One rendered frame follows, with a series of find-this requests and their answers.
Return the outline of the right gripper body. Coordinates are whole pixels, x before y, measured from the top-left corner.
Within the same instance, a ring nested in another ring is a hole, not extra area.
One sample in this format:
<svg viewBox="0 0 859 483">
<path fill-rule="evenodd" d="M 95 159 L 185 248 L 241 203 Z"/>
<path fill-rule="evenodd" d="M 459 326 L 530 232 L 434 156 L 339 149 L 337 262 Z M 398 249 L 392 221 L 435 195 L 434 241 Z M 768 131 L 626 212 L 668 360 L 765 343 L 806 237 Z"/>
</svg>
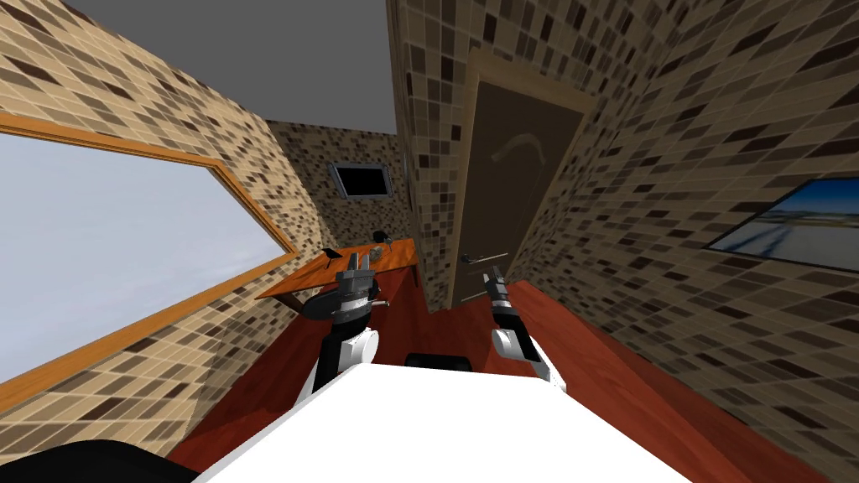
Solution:
<svg viewBox="0 0 859 483">
<path fill-rule="evenodd" d="M 486 291 L 492 304 L 492 310 L 513 309 L 503 278 L 486 278 Z"/>
</svg>

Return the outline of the dark brown door leaf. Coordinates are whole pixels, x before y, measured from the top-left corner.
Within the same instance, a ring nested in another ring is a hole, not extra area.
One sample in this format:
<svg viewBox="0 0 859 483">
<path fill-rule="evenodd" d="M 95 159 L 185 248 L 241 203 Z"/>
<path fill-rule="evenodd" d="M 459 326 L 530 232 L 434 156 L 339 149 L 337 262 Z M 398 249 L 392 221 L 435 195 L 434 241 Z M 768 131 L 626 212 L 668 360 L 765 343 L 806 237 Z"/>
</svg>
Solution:
<svg viewBox="0 0 859 483">
<path fill-rule="evenodd" d="M 583 113 L 481 81 L 472 123 L 452 306 L 485 292 L 482 274 L 507 273 Z M 507 253 L 474 264 L 472 257 Z"/>
</svg>

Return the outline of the blue landscape wall picture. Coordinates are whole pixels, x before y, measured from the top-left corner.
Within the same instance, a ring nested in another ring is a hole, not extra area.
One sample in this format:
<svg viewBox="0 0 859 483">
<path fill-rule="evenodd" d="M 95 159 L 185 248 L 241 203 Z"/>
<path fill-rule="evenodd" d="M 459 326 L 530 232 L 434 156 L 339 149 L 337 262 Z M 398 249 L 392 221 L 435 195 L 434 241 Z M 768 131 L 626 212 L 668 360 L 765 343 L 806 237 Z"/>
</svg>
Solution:
<svg viewBox="0 0 859 483">
<path fill-rule="evenodd" d="M 859 273 L 859 176 L 807 180 L 705 248 Z"/>
</svg>

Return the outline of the orange wooden table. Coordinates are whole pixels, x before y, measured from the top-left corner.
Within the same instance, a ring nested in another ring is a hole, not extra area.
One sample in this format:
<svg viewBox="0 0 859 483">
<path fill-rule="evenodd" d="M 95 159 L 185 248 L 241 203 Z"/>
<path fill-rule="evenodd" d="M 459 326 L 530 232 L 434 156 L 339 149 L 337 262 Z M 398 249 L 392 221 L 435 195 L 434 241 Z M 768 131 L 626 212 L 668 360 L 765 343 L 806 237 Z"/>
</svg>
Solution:
<svg viewBox="0 0 859 483">
<path fill-rule="evenodd" d="M 281 282 L 262 292 L 256 299 L 274 298 L 298 313 L 303 304 L 294 296 L 294 293 L 335 283 L 336 275 L 347 269 L 351 254 L 358 253 L 365 256 L 374 247 L 381 247 L 382 254 L 377 261 L 369 263 L 371 270 L 375 273 L 385 273 L 408 269 L 414 284 L 419 287 L 419 262 L 414 241 L 411 239 L 392 240 L 381 231 L 374 232 L 373 239 L 374 242 L 368 245 L 337 249 L 336 252 L 339 257 L 329 258 L 328 252 L 334 250 L 324 249 L 323 254 L 318 255 L 314 260 Z"/>
</svg>

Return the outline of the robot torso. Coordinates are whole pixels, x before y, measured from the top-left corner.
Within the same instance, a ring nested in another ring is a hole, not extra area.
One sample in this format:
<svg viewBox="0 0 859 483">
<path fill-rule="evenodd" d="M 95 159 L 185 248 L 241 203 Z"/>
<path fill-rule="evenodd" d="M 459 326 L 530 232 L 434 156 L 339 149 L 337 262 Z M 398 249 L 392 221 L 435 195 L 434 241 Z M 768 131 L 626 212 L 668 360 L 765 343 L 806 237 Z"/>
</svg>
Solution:
<svg viewBox="0 0 859 483">
<path fill-rule="evenodd" d="M 360 363 L 194 483 L 690 483 L 536 377 Z"/>
</svg>

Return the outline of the grey framed black screen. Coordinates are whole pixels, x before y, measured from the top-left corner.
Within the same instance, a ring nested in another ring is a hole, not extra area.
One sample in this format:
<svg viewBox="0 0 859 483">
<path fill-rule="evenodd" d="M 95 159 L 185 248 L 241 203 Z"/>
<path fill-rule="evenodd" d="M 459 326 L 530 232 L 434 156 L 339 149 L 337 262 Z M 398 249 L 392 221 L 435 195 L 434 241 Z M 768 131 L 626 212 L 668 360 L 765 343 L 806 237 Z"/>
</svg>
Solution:
<svg viewBox="0 0 859 483">
<path fill-rule="evenodd" d="M 344 200 L 374 200 L 393 197 L 385 164 L 328 164 L 338 195 Z"/>
</svg>

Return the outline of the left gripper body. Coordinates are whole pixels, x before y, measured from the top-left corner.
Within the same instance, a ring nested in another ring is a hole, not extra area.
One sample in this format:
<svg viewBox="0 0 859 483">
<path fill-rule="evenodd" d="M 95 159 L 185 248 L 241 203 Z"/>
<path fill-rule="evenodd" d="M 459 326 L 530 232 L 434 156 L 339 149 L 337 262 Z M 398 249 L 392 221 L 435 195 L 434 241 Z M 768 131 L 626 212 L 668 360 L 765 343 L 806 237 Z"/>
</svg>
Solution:
<svg viewBox="0 0 859 483">
<path fill-rule="evenodd" d="M 335 312 L 336 323 L 351 323 L 370 313 L 369 292 L 373 286 L 373 270 L 346 270 L 336 275 L 339 309 Z"/>
</svg>

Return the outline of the wooden framed window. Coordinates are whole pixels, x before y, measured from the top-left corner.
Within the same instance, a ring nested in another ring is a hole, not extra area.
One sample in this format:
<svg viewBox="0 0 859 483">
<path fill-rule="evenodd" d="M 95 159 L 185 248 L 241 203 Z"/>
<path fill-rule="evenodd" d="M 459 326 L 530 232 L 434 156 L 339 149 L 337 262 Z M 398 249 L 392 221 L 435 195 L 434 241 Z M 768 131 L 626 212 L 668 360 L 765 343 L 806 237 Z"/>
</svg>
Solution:
<svg viewBox="0 0 859 483">
<path fill-rule="evenodd" d="M 296 256 L 220 160 L 0 112 L 0 413 Z"/>
</svg>

